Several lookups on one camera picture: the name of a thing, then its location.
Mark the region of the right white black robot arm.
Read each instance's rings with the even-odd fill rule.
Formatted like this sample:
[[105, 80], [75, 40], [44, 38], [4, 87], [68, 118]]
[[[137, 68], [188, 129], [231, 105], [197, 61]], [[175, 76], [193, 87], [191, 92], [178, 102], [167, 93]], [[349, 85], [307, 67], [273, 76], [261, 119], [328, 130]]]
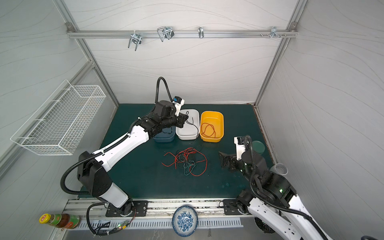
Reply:
[[240, 172], [249, 186], [234, 199], [221, 201], [226, 215], [251, 215], [265, 234], [278, 234], [284, 240], [329, 240], [305, 208], [297, 191], [286, 179], [284, 165], [267, 166], [253, 149], [250, 136], [235, 137], [236, 153], [220, 152], [222, 168]]

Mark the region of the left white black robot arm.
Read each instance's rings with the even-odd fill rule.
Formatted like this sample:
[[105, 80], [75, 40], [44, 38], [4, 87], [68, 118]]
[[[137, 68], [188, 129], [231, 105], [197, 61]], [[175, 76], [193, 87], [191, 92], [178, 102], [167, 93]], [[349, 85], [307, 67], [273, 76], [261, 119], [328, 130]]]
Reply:
[[[181, 113], [184, 103], [185, 100], [178, 96], [169, 96], [169, 100], [160, 101], [159, 91], [156, 90], [151, 111], [137, 118], [129, 130], [111, 144], [91, 154], [82, 153], [79, 161], [69, 167], [61, 177], [61, 189], [71, 195], [90, 194], [114, 206], [121, 215], [128, 215], [133, 208], [133, 201], [112, 181], [108, 172], [128, 153], [161, 133], [163, 129], [183, 128], [188, 119], [186, 114]], [[73, 170], [78, 171], [77, 178], [86, 188], [85, 191], [73, 191], [66, 186], [66, 179]]]

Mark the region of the blue plastic bin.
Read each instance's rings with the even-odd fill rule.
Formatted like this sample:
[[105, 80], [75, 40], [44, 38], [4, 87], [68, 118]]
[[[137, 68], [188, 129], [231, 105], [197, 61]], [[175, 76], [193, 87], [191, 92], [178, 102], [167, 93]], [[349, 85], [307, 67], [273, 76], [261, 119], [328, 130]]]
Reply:
[[176, 127], [164, 128], [160, 133], [153, 137], [157, 143], [169, 143], [175, 139]]

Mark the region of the green round lid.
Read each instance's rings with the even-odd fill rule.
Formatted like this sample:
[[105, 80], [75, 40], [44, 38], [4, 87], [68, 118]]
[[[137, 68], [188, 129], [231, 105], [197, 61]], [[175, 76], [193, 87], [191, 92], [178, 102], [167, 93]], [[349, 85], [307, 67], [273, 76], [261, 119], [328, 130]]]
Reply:
[[260, 141], [253, 141], [252, 145], [253, 145], [253, 150], [260, 155], [262, 155], [266, 150], [266, 146]]

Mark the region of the yellow plastic bin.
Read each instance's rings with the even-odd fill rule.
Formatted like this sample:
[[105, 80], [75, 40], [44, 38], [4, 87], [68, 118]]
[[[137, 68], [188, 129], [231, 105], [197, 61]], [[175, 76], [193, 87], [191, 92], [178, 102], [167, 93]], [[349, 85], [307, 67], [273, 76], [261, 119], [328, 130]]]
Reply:
[[215, 111], [204, 111], [200, 119], [200, 137], [204, 142], [218, 143], [224, 137], [224, 115]]

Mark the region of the left metal U-bolt clamp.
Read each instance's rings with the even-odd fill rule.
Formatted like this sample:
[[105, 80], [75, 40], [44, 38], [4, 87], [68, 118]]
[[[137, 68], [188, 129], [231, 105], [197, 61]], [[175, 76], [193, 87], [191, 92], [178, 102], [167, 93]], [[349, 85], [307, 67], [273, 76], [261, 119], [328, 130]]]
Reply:
[[137, 34], [136, 32], [134, 32], [133, 34], [131, 34], [130, 36], [130, 39], [129, 39], [129, 43], [128, 43], [128, 48], [130, 48], [131, 46], [135, 46], [135, 51], [137, 51], [138, 49], [138, 46], [142, 43], [142, 37], [141, 35]]

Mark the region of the metal u-bolt clamp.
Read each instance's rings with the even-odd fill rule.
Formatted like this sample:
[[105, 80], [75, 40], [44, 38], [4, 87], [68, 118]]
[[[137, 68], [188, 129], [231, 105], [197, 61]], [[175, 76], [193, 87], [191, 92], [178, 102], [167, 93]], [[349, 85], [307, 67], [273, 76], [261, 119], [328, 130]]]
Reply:
[[175, 35], [173, 28], [169, 26], [159, 27], [157, 33], [161, 42], [164, 42], [165, 39], [170, 40]]
[[138, 46], [142, 43], [142, 37], [141, 35], [137, 34], [136, 32], [134, 32], [133, 34], [131, 34], [130, 36], [130, 39], [129, 39], [129, 43], [128, 43], [128, 48], [130, 48], [131, 46], [135, 46], [135, 51], [137, 51], [138, 49]]

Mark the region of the middle metal U-bolt clamp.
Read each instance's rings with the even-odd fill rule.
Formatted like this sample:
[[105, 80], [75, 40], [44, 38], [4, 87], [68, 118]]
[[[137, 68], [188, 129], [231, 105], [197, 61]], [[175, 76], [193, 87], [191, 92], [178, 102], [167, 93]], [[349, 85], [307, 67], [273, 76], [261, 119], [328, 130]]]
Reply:
[[170, 40], [175, 35], [173, 28], [169, 26], [159, 27], [157, 33], [161, 42], [164, 42], [165, 39]]

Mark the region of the white vent strip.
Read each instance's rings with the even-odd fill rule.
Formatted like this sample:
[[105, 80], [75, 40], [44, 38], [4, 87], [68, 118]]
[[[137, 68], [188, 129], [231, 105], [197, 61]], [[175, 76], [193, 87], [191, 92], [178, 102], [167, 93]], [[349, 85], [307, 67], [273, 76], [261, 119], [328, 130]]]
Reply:
[[[123, 219], [117, 220], [91, 220], [94, 229], [104, 224], [111, 230], [117, 227]], [[223, 229], [223, 228], [243, 228], [244, 225], [240, 218], [199, 218], [197, 229]], [[172, 219], [135, 219], [126, 230], [150, 230], [150, 229], [172, 229]]]

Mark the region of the small metal hook clamp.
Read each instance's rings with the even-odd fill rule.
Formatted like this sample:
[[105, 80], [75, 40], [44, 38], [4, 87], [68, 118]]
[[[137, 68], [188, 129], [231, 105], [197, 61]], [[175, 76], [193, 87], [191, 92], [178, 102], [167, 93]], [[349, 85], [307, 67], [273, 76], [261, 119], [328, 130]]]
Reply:
[[198, 27], [198, 35], [199, 35], [199, 39], [204, 38], [204, 28], [203, 27]]

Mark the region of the sauce bottle yellow cap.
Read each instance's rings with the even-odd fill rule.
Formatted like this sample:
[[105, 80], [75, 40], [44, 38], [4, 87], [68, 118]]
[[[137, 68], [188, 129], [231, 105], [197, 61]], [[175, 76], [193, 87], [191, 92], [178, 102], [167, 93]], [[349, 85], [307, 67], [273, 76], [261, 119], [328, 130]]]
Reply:
[[81, 217], [70, 214], [43, 214], [39, 218], [40, 224], [46, 224], [59, 229], [74, 229], [81, 221]]

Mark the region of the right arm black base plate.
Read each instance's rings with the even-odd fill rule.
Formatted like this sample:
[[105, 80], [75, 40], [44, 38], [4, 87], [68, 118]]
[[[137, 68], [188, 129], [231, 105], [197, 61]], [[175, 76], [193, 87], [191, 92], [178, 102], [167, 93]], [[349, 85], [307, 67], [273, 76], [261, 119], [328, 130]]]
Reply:
[[223, 209], [225, 216], [247, 216], [250, 213], [243, 213], [238, 209], [237, 200], [223, 199], [219, 202], [219, 208]]

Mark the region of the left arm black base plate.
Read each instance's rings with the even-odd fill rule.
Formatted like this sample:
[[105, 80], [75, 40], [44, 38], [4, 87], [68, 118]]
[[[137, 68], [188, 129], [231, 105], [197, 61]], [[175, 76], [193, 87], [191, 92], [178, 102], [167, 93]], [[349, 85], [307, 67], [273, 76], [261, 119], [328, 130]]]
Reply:
[[117, 208], [112, 203], [108, 204], [106, 217], [145, 217], [147, 214], [148, 201], [128, 200], [122, 207]]

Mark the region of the aluminium front rail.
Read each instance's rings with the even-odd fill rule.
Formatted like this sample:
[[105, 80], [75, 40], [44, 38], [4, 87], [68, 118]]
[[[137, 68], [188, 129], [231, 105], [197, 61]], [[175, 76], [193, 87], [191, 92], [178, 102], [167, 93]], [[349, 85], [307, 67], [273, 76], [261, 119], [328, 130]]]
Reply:
[[[148, 201], [147, 214], [139, 219], [168, 219], [171, 218], [177, 208], [188, 205], [193, 207], [199, 217], [203, 218], [229, 218], [244, 217], [225, 216], [223, 209], [219, 208], [219, 202], [223, 198], [186, 198], [186, 199], [134, 199], [134, 201]], [[88, 207], [98, 203], [95, 198], [80, 198], [69, 200], [63, 212], [79, 216], [85, 216]]]

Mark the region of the right metal bolt bracket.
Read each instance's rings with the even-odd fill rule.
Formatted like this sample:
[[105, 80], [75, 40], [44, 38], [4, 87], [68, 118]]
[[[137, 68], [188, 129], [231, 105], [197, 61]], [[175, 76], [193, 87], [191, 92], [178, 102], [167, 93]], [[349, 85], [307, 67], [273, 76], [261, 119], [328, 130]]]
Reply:
[[281, 39], [281, 38], [286, 38], [287, 37], [287, 35], [284, 34], [284, 33], [278, 33], [278, 30], [277, 30], [276, 27], [272, 27], [269, 33], [267, 33], [267, 34], [260, 34], [260, 36], [262, 38], [269, 38], [269, 39], [273, 39], [273, 38]]

